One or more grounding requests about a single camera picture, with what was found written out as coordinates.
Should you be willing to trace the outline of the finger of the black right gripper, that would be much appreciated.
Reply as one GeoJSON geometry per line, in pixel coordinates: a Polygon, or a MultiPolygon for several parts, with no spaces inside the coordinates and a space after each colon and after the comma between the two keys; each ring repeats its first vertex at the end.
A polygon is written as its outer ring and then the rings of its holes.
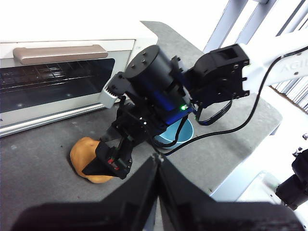
{"type": "Polygon", "coordinates": [[[95,149],[95,158],[84,167],[85,175],[102,175],[126,178],[132,165],[132,142],[122,141],[118,147],[109,147],[104,142],[99,142],[95,149]]]}
{"type": "Polygon", "coordinates": [[[114,127],[109,127],[105,131],[105,133],[99,138],[99,141],[109,142],[109,141],[123,139],[123,138],[125,138],[125,136],[119,133],[117,129],[115,129],[114,127]]]}

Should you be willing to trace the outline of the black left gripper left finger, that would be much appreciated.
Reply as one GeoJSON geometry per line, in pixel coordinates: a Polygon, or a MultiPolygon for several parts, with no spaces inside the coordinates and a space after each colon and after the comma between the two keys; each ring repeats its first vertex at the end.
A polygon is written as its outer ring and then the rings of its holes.
{"type": "Polygon", "coordinates": [[[23,211],[13,231],[141,231],[156,204],[160,160],[149,157],[99,202],[47,203],[23,211]]]}

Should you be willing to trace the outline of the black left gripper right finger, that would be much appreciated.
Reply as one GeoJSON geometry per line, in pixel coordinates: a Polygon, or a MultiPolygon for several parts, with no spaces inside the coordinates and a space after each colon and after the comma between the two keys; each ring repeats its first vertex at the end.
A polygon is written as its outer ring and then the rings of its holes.
{"type": "Polygon", "coordinates": [[[217,202],[167,158],[158,167],[160,198],[177,231],[302,231],[288,208],[268,202],[217,202]]]}

